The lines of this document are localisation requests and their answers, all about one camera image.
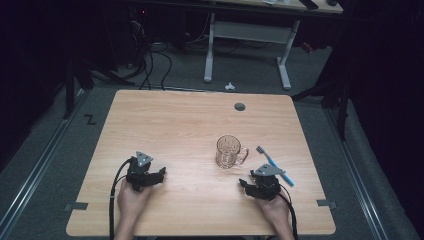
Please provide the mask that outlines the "metal floor rail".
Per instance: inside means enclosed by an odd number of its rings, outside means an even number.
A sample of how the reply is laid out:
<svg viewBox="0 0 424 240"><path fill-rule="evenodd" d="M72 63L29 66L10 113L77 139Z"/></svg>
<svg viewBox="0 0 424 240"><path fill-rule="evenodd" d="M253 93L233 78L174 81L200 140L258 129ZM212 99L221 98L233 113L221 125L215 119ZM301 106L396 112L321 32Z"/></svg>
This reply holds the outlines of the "metal floor rail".
<svg viewBox="0 0 424 240"><path fill-rule="evenodd" d="M337 139L339 148L342 151L342 159L346 166L349 179L355 191L362 212L366 218L368 226L371 230L374 240L389 240L387 232L381 222L380 216L375 207L369 192L366 188L366 182L363 181L360 172L355 164L354 158L345 140L343 140L338 132L337 119L333 110L323 110L327 121L329 122L332 131Z"/></svg>
<svg viewBox="0 0 424 240"><path fill-rule="evenodd" d="M50 165L75 112L90 94L78 90L70 112L60 93L54 105L31 128L31 132L0 173L0 240L6 240Z"/></svg>

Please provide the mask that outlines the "grey table bracket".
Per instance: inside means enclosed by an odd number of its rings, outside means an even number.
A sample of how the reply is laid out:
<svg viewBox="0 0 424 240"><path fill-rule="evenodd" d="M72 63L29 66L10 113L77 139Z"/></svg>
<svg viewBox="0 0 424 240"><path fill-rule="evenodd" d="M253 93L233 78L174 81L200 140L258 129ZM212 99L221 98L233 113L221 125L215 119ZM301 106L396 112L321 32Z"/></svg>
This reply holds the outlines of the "grey table bracket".
<svg viewBox="0 0 424 240"><path fill-rule="evenodd" d="M63 210L65 212L71 212L73 210L86 210L88 207L87 203L84 202L73 202L73 203L68 203L64 206Z"/></svg>
<svg viewBox="0 0 424 240"><path fill-rule="evenodd" d="M336 202L329 199L317 199L316 202L319 207L328 207L329 209L337 208Z"/></svg>

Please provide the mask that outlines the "black metal stand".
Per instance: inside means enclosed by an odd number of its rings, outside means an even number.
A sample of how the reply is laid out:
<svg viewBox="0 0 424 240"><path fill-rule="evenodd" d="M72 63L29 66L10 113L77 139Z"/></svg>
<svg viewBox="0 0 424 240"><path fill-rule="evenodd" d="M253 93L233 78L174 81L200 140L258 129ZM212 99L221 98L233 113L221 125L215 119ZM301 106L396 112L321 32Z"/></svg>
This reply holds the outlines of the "black metal stand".
<svg viewBox="0 0 424 240"><path fill-rule="evenodd" d="M321 106L325 109L338 109L336 118L336 129L342 141L346 140L345 124L348 117L347 107L349 100L350 84L348 80L335 79L329 82L318 84L312 88L302 91L292 96L293 101L299 101L307 96L322 96Z"/></svg>
<svg viewBox="0 0 424 240"><path fill-rule="evenodd" d="M65 87L66 87L66 105L65 105L65 119L69 119L71 117L71 114L75 110L75 98L76 95L74 94L75 86L74 86L74 80L77 80L79 82L80 87L83 90L91 90L94 86L94 82L91 78L90 71L95 70L99 72L100 74L108 77L110 80L117 82L118 84L123 85L132 85L132 82L129 82L125 80L122 77L119 77L118 75L110 72L109 70L106 70L104 68L101 68L100 66L97 66L96 64L88 61L85 58L80 57L70 57L69 61L66 65L66 80L65 80Z"/></svg>

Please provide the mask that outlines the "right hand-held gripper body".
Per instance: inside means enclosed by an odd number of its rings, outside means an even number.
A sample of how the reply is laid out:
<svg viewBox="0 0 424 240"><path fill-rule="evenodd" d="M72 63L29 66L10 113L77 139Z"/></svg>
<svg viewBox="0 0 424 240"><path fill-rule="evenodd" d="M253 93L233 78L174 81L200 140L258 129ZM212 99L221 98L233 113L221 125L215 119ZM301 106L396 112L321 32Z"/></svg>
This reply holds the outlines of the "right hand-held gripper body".
<svg viewBox="0 0 424 240"><path fill-rule="evenodd" d="M250 171L254 185L266 194L265 200L273 200L280 193L281 185L277 179L279 172L279 169L270 164L263 164L258 169Z"/></svg>

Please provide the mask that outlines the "person's right hand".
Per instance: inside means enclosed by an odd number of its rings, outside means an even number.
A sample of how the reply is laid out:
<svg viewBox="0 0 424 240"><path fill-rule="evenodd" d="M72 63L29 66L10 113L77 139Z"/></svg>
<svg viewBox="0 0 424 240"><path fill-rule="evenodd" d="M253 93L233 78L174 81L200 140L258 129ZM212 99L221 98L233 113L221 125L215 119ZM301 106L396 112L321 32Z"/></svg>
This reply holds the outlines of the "person's right hand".
<svg viewBox="0 0 424 240"><path fill-rule="evenodd" d="M280 196L275 197L273 200L256 198L255 202L265 219L272 225L280 226L288 223L289 208Z"/></svg>

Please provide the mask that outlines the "blue toothbrush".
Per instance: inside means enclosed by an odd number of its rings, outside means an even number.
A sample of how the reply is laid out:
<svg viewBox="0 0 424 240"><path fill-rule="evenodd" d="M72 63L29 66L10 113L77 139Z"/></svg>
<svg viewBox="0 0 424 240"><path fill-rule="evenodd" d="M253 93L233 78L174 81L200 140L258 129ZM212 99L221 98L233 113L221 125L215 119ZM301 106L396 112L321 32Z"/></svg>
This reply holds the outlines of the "blue toothbrush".
<svg viewBox="0 0 424 240"><path fill-rule="evenodd" d="M292 179L290 179L287 175L286 175L286 171L281 169L276 162L272 159L272 157L261 147L261 146L257 146L256 148L257 152L259 154L262 154L266 157L268 163L273 166L274 168L277 168L280 170L279 175L284 179L284 181L290 186L290 187L294 187L295 184L292 181Z"/></svg>

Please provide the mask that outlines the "clear glass mug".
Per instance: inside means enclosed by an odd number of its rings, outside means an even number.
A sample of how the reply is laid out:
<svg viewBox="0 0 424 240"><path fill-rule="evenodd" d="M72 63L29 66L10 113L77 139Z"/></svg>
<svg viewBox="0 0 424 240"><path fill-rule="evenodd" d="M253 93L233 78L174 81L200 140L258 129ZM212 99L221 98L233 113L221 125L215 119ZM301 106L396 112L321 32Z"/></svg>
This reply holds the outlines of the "clear glass mug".
<svg viewBox="0 0 424 240"><path fill-rule="evenodd" d="M223 169L243 164L248 155L249 149L243 147L239 139L232 135L224 135L217 140L215 161Z"/></svg>

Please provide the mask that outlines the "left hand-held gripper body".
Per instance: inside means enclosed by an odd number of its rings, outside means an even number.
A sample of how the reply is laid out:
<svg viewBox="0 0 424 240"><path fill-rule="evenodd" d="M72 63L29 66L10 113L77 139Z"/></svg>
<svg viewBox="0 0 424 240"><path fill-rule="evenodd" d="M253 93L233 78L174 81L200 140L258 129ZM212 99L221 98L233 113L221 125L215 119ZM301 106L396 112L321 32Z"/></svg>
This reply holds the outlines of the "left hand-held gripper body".
<svg viewBox="0 0 424 240"><path fill-rule="evenodd" d="M132 185L134 191L142 192L143 188L148 187L146 180L153 158L149 155L137 151L135 157L130 158L130 166L127 170L126 181Z"/></svg>

